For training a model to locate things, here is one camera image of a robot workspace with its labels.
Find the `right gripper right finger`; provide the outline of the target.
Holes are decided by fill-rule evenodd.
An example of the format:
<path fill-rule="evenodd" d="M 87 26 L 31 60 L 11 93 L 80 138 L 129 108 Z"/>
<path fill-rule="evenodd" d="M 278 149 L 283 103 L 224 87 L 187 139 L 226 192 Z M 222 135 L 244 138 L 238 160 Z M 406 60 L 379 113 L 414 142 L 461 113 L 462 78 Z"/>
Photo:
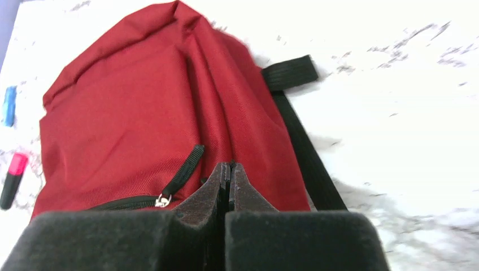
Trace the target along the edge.
<path fill-rule="evenodd" d="M 280 212 L 230 166 L 226 270 L 388 270 L 377 231 L 349 211 Z"/>

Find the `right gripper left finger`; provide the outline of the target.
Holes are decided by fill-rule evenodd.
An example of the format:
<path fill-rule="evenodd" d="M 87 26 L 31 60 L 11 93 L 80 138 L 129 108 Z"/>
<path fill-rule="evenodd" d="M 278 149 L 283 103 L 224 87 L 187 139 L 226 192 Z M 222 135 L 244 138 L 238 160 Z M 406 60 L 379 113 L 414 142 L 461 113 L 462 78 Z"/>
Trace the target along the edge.
<path fill-rule="evenodd" d="M 170 211 L 50 212 L 23 231 L 3 270 L 223 270 L 218 164 Z"/>

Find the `red backpack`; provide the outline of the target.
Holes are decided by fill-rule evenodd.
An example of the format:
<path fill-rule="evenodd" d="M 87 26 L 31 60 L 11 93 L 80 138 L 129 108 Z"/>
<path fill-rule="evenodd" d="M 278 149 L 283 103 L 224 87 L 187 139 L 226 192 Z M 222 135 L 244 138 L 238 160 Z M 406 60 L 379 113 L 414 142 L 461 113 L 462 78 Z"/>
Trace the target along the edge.
<path fill-rule="evenodd" d="M 180 1 L 132 13 L 43 96 L 46 183 L 33 216 L 171 209 L 236 164 L 278 210 L 345 209 L 285 96 L 318 78 L 308 55 L 258 67 Z"/>

